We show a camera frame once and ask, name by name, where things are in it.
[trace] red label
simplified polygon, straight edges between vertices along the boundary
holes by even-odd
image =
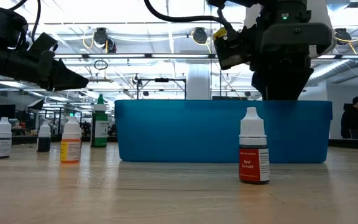
[[[239,177],[245,181],[260,181],[258,149],[240,149]]]

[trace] black cable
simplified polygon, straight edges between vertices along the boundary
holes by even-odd
[[[41,17],[41,0],[37,0],[37,3],[38,3],[37,18],[35,19],[34,28],[32,29],[31,32],[32,43],[35,42],[35,32],[37,31],[38,23],[40,22],[40,17]]]
[[[99,60],[94,62],[93,66],[97,70],[105,70],[105,69],[107,69],[109,67],[109,64],[105,60],[99,59]]]
[[[15,11],[16,9],[20,8],[27,0],[21,0],[19,3],[17,3],[15,6],[10,8],[10,10]]]
[[[157,18],[167,21],[167,22],[196,22],[196,21],[216,21],[218,23],[224,24],[224,21],[221,18],[214,16],[188,16],[188,17],[172,17],[166,16],[157,12],[150,3],[150,0],[144,0],[147,9]]]

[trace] white pillar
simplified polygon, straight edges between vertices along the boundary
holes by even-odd
[[[210,65],[190,65],[187,76],[187,100],[211,99]]]

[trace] white bottle cap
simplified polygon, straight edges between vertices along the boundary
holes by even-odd
[[[65,129],[64,129],[63,133],[64,134],[82,134],[80,124],[78,124],[78,122],[74,116],[70,117],[70,119],[65,124]]]
[[[50,138],[50,127],[48,125],[47,121],[44,121],[44,123],[40,127],[40,132],[38,133],[39,138]]]
[[[256,108],[247,108],[247,114],[241,120],[240,138],[266,138],[264,121]]]
[[[12,137],[12,125],[8,118],[3,117],[0,120],[0,138],[11,138]]]

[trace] green bottle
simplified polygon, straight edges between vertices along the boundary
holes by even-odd
[[[99,95],[98,104],[93,106],[91,147],[106,147],[108,136],[107,106],[104,104],[103,95]]]

